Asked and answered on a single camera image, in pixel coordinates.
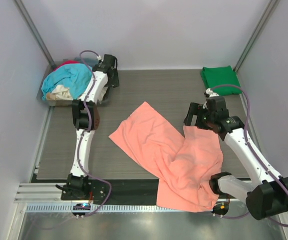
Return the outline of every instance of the light blue towel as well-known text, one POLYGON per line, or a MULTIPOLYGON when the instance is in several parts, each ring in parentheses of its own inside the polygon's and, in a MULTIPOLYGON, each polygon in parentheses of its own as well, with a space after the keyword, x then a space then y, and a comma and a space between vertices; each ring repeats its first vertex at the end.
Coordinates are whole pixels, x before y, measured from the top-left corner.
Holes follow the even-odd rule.
POLYGON ((73 99, 77 99, 86 90, 91 76, 89 69, 82 63, 63 65, 45 78, 41 87, 43 100, 46 100, 46 94, 51 93, 57 85, 69 88, 73 99))

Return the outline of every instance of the pink towel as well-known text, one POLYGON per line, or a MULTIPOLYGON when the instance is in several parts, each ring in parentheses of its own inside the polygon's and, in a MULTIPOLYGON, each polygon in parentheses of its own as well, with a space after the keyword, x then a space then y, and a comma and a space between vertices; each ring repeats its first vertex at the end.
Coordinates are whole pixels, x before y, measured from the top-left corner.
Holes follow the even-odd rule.
POLYGON ((195 126, 184 126, 184 134, 144 102, 109 137, 159 178, 157 206, 209 211, 218 200, 209 180, 223 162, 218 136, 195 126))

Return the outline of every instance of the green towel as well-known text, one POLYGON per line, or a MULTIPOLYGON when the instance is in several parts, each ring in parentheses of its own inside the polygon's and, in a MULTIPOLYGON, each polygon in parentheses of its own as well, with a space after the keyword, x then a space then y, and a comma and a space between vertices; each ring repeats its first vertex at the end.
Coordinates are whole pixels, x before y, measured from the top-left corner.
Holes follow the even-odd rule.
MULTIPOLYGON (((221 84, 233 84, 240 87, 237 75, 231 66, 213 68, 203 67, 200 75, 202 76, 206 89, 221 84)), ((217 88, 214 92, 218 93, 220 96, 242 93, 239 89, 229 86, 217 88)))

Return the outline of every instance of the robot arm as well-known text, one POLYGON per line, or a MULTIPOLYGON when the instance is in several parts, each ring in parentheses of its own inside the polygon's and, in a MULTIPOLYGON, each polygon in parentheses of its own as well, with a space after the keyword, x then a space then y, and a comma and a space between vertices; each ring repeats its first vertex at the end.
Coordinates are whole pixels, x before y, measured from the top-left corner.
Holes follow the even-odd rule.
POLYGON ((96 104, 104 87, 108 87, 107 91, 109 92, 110 87, 119 86, 116 57, 105 54, 103 61, 95 65, 92 71, 94 75, 92 75, 85 92, 78 100, 72 101, 73 123, 76 128, 76 147, 73 165, 67 177, 66 185, 56 186, 62 190, 62 200, 88 198, 90 185, 85 172, 89 172, 90 146, 100 120, 96 104), (87 111, 90 112, 91 119, 89 119, 87 111))
POLYGON ((271 217, 288 211, 288 196, 276 181, 268 174, 270 171, 288 190, 288 177, 283 178, 275 170, 252 139, 244 136, 244 124, 237 116, 229 116, 225 99, 207 89, 205 104, 192 102, 184 120, 185 125, 191 125, 193 115, 197 116, 194 124, 200 129, 212 130, 217 133, 237 155, 246 171, 251 183, 241 181, 228 172, 221 172, 211 177, 210 186, 216 194, 229 194, 244 202, 250 214, 257 220, 271 217), (247 142, 268 168, 265 170, 249 149, 247 142))

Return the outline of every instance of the white wall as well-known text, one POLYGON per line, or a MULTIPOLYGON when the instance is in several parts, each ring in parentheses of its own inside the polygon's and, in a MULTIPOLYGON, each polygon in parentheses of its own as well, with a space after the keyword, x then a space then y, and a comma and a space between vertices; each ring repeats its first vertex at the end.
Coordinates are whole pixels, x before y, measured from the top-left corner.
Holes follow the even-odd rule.
POLYGON ((268 160, 288 176, 288 1, 280 1, 239 71, 268 160))
POLYGON ((84 49, 120 69, 236 65, 269 0, 23 0, 55 60, 84 49))
POLYGON ((47 108, 36 93, 42 55, 13 1, 0 0, 0 239, 5 239, 19 182, 27 182, 47 108))

